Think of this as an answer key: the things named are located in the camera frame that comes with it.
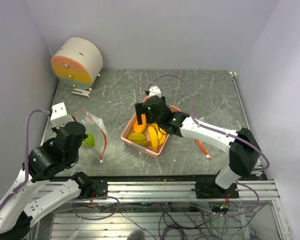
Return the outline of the clear zip bag red zipper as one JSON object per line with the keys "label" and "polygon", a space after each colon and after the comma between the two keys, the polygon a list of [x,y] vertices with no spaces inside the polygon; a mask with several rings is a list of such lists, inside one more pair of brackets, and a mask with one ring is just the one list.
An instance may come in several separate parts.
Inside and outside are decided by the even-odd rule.
{"label": "clear zip bag red zipper", "polygon": [[82,107],[75,115],[75,120],[86,128],[86,134],[92,134],[95,139],[94,148],[85,149],[80,147],[80,157],[94,159],[100,164],[104,163],[104,156],[108,145],[108,133],[104,125],[103,119],[94,116]]}

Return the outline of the round cream drawer box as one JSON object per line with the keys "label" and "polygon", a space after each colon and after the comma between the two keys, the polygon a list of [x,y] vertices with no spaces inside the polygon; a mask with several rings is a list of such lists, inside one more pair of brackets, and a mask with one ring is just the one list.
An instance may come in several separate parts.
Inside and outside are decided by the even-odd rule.
{"label": "round cream drawer box", "polygon": [[88,90],[103,68],[103,57],[90,41],[69,38],[50,60],[55,75],[66,85]]}

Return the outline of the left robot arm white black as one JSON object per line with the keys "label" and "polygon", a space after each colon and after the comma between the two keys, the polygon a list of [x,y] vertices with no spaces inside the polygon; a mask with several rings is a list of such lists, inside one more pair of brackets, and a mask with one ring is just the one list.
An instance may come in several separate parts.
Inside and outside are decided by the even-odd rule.
{"label": "left robot arm white black", "polygon": [[73,167],[88,137],[83,124],[71,121],[52,129],[56,136],[34,148],[0,201],[0,240],[21,240],[42,218],[71,200],[96,197],[102,190],[84,172],[41,198],[35,195],[58,173]]}

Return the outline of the white metal latch piece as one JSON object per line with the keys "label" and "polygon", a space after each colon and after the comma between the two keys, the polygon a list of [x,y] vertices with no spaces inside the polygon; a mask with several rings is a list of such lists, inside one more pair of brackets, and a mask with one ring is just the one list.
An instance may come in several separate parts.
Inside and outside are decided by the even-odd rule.
{"label": "white metal latch piece", "polygon": [[89,90],[83,90],[79,88],[74,88],[72,94],[79,97],[90,98],[91,92]]}

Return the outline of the green round toy fruit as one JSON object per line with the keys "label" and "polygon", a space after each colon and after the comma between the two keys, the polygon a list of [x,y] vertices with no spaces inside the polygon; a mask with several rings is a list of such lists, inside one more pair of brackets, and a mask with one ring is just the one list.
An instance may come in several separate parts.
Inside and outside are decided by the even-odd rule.
{"label": "green round toy fruit", "polygon": [[87,138],[82,141],[81,147],[84,149],[91,149],[95,147],[95,138],[92,134],[88,133]]}

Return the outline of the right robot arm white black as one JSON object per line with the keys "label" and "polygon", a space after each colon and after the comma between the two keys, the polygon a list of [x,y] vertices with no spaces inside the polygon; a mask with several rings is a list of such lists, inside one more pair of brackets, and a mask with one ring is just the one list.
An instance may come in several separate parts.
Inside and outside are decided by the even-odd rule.
{"label": "right robot arm white black", "polygon": [[228,154],[228,165],[205,188],[207,194],[216,198],[223,197],[235,181],[249,177],[261,155],[256,139],[247,128],[239,131],[220,128],[197,120],[188,113],[173,112],[166,104],[166,99],[157,95],[136,103],[134,107],[139,124],[145,116],[148,124],[157,124],[160,130],[169,135],[199,140]]}

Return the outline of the yellow toy banana bunch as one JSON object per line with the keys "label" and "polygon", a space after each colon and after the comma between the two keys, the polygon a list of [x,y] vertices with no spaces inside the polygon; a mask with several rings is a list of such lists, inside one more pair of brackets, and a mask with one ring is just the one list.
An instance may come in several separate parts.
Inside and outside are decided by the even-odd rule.
{"label": "yellow toy banana bunch", "polygon": [[147,127],[149,139],[154,152],[158,152],[168,137],[168,133],[156,123],[149,124]]}

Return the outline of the aluminium mounting rail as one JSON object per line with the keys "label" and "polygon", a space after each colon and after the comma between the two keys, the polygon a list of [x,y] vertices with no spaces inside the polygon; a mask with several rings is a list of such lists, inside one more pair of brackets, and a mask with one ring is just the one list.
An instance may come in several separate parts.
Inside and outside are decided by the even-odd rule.
{"label": "aluminium mounting rail", "polygon": [[[108,182],[102,193],[115,197],[121,202],[164,202],[164,201],[212,201],[225,200],[225,196],[204,194],[194,181],[148,181]],[[273,180],[240,181],[233,185],[228,194],[233,201],[279,200],[280,195]]]}

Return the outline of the yellow starfruit slice toy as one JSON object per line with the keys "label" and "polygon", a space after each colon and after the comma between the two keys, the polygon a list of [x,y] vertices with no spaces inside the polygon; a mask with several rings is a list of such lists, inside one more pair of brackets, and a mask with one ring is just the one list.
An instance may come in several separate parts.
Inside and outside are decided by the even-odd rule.
{"label": "yellow starfruit slice toy", "polygon": [[147,137],[143,133],[131,133],[128,135],[127,139],[135,144],[143,145],[148,141]]}

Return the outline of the yellow toy mango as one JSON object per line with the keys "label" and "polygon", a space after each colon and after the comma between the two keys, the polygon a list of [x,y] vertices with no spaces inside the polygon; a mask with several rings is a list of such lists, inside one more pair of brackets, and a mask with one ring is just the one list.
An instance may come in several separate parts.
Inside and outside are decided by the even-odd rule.
{"label": "yellow toy mango", "polygon": [[136,119],[134,122],[133,122],[133,131],[135,133],[138,133],[138,134],[143,134],[147,128],[147,120],[146,120],[146,116],[145,115],[142,115],[141,116],[141,119],[142,119],[142,124],[138,124],[138,120]]}

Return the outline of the pink plastic basket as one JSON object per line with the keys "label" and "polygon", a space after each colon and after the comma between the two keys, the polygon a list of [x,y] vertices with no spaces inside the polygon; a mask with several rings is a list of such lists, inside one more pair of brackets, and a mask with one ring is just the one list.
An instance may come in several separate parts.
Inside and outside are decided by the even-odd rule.
{"label": "pink plastic basket", "polygon": [[136,143],[133,143],[131,141],[129,141],[127,139],[128,135],[131,134],[131,133],[134,133],[133,131],[133,124],[134,124],[134,121],[137,119],[136,117],[136,113],[134,113],[134,115],[132,116],[132,118],[129,120],[127,126],[125,127],[125,129],[123,130],[122,134],[121,134],[121,139],[123,140],[124,144],[126,144],[127,146],[130,146],[132,148],[135,148],[153,158],[158,158],[160,156],[160,154],[162,153],[163,151],[163,148],[165,147],[167,141],[168,141],[168,138],[170,137],[170,133],[174,133],[174,127],[176,127],[176,124],[173,123],[174,120],[176,120],[178,118],[178,116],[180,115],[180,109],[173,106],[173,105],[169,105],[167,104],[168,107],[170,108],[171,110],[171,117],[169,118],[169,121],[167,123],[167,125],[158,125],[160,128],[162,128],[163,130],[165,130],[167,133],[168,133],[168,136],[167,136],[167,139],[165,141],[165,143],[159,147],[158,149],[158,152],[154,152],[153,151],[153,148],[152,148],[152,145],[151,145],[151,142],[150,142],[150,137],[149,137],[149,134],[148,134],[148,125],[150,124],[147,124],[147,128],[146,130],[144,131],[144,135],[147,137],[147,142],[145,142],[143,145],[138,145]]}

